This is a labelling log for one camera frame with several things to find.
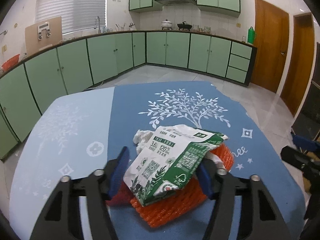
light switch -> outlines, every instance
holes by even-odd
[[[7,50],[7,45],[2,46],[2,54]]]

kitchen countertop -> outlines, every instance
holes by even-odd
[[[88,39],[88,38],[94,38],[94,37],[99,37],[99,36],[104,36],[104,35],[111,35],[111,34],[117,34],[117,33],[134,33],[134,32],[181,32],[181,33],[195,33],[195,34],[201,34],[201,35],[206,35],[206,36],[211,36],[211,37],[217,37],[217,38],[222,38],[222,39],[225,39],[225,40],[229,40],[229,41],[234,41],[234,42],[238,42],[238,43],[241,43],[241,44],[244,44],[244,45],[247,45],[249,47],[252,47],[252,48],[255,48],[255,46],[253,45],[250,45],[250,44],[247,44],[247,43],[243,43],[241,41],[237,41],[237,40],[234,40],[234,39],[230,39],[230,38],[227,38],[227,37],[223,37],[223,36],[218,36],[218,35],[213,35],[213,34],[210,34],[210,33],[204,33],[204,32],[192,32],[192,31],[179,31],[179,30],[151,30],[151,31],[119,31],[119,32],[109,32],[109,33],[98,33],[98,34],[93,34],[93,35],[88,35],[88,36],[82,36],[82,37],[79,37],[79,38],[73,38],[73,39],[70,39],[70,40],[66,40],[66,41],[61,41],[59,44],[57,45],[54,45],[54,46],[51,46],[51,47],[47,47],[46,49],[43,49],[35,54],[32,54],[30,56],[27,56],[25,58],[23,58],[21,61],[19,61],[15,66],[13,66],[9,71],[7,72],[4,72],[2,75],[0,75],[0,78],[2,78],[3,76],[5,76],[7,73],[9,73],[10,71],[12,71],[13,69],[15,69],[16,67],[22,65],[23,63],[27,62],[28,60],[46,52],[46,51],[49,51],[51,49],[55,49],[57,47],[60,47],[60,46],[63,46],[63,45],[66,45],[68,43],[72,43],[72,42],[75,42],[75,41],[80,41],[80,40],[84,40],[84,39]]]

white blinds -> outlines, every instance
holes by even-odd
[[[37,0],[36,22],[62,16],[65,34],[94,27],[97,16],[105,26],[105,13],[106,0]]]

green thermos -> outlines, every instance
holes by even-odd
[[[252,27],[248,30],[248,43],[253,44],[254,39],[256,38],[257,33]]]

blue tablecloth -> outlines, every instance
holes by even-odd
[[[55,100],[35,125],[18,162],[10,194],[12,228],[22,240],[29,239],[61,176],[85,177],[116,158],[123,146],[129,147],[134,160],[132,139],[138,129],[182,123],[229,136],[226,144],[235,156],[231,173],[243,178],[260,175],[292,239],[297,239],[305,212],[300,187],[245,109],[209,82],[125,85]],[[84,236],[91,239],[85,198],[80,202]],[[110,208],[110,215],[120,240],[194,240],[202,239],[213,205],[207,200],[157,229],[151,229],[131,206]],[[240,208],[241,198],[237,197],[229,239],[236,239]]]

